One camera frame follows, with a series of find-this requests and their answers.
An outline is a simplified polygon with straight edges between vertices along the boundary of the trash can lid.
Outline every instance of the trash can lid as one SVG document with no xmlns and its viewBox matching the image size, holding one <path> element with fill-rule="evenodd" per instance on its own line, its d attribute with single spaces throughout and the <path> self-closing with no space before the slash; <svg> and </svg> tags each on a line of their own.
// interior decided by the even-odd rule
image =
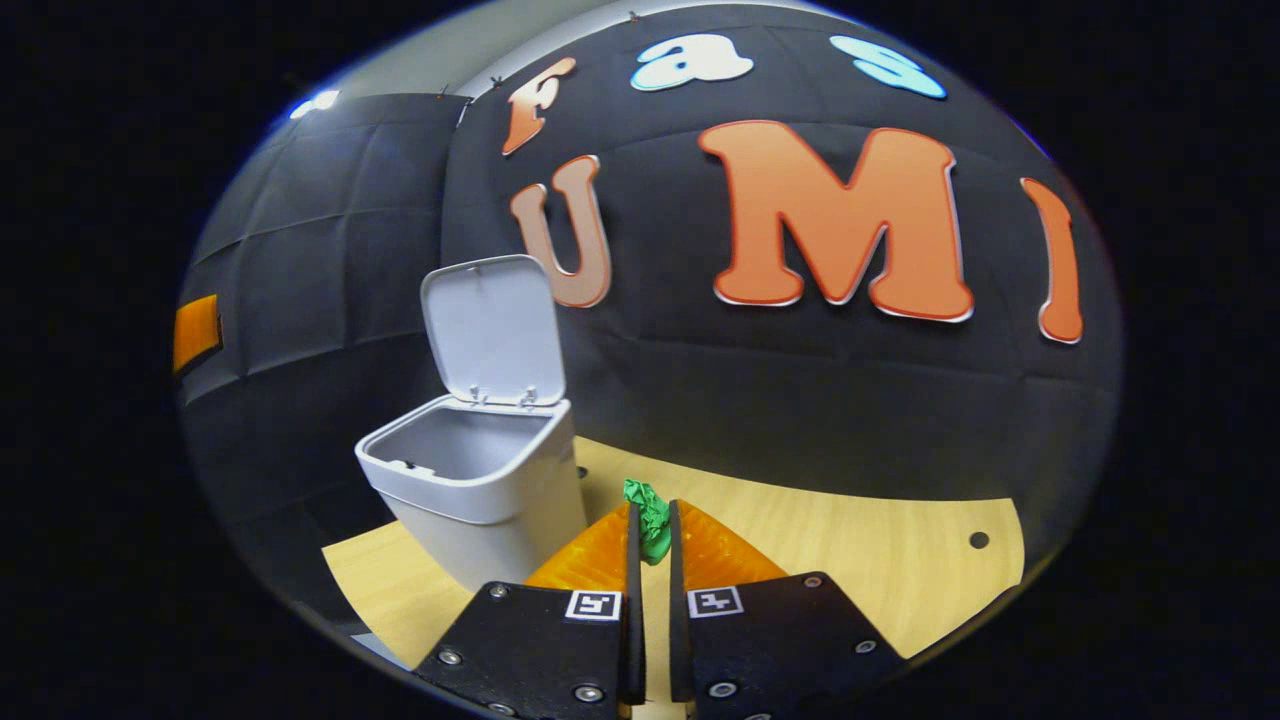
<svg viewBox="0 0 1280 720">
<path fill-rule="evenodd" d="M 465 401 L 556 405 L 564 361 L 541 264 L 503 255 L 440 268 L 420 290 L 426 336 L 449 392 Z"/>
</svg>

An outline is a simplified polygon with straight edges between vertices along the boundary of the screw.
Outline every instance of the screw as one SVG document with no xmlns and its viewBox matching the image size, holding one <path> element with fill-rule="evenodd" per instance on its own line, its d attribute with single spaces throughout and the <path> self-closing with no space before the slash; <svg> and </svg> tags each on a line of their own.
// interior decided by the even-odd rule
<svg viewBox="0 0 1280 720">
<path fill-rule="evenodd" d="M 707 691 L 707 694 L 712 697 L 728 697 L 737 692 L 737 685 L 733 683 L 716 683 Z"/>
<path fill-rule="evenodd" d="M 604 700 L 604 691 L 595 685 L 579 685 L 573 688 L 573 697 L 582 702 L 600 702 Z"/>
</svg>

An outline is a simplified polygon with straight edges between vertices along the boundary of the wooden surface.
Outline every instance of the wooden surface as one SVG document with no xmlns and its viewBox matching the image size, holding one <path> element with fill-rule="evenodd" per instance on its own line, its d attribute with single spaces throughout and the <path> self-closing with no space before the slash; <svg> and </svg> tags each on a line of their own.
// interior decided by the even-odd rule
<svg viewBox="0 0 1280 720">
<path fill-rule="evenodd" d="M 588 520 L 623 501 L 622 480 L 709 512 L 787 573 L 823 570 L 904 657 L 956 629 L 1023 577 L 1023 537 L 1010 500 L 876 500 L 783 488 L 704 473 L 576 438 Z M 986 547 L 969 538 L 982 532 Z M 449 578 L 399 523 L 324 548 L 369 629 L 416 666 L 471 593 Z M 667 670 L 669 559 L 644 565 L 649 702 L 635 720 L 684 720 Z"/>
</svg>

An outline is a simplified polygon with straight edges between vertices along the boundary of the white trash can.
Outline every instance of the white trash can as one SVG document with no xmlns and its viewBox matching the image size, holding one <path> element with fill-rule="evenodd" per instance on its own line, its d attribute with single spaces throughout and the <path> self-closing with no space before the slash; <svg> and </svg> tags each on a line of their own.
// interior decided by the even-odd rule
<svg viewBox="0 0 1280 720">
<path fill-rule="evenodd" d="M 586 529 L 550 283 L 507 255 L 428 274 L 421 300 L 449 395 L 364 437 L 356 457 L 468 591 L 524 583 Z"/>
</svg>

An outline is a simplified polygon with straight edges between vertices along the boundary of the crumpled green cloth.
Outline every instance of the crumpled green cloth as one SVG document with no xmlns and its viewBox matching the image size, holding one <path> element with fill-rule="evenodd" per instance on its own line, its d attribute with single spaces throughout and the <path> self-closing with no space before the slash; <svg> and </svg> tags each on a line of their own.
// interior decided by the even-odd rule
<svg viewBox="0 0 1280 720">
<path fill-rule="evenodd" d="M 671 507 L 653 492 L 649 483 L 627 478 L 622 497 L 640 506 L 640 557 L 649 565 L 662 562 L 671 550 Z"/>
</svg>

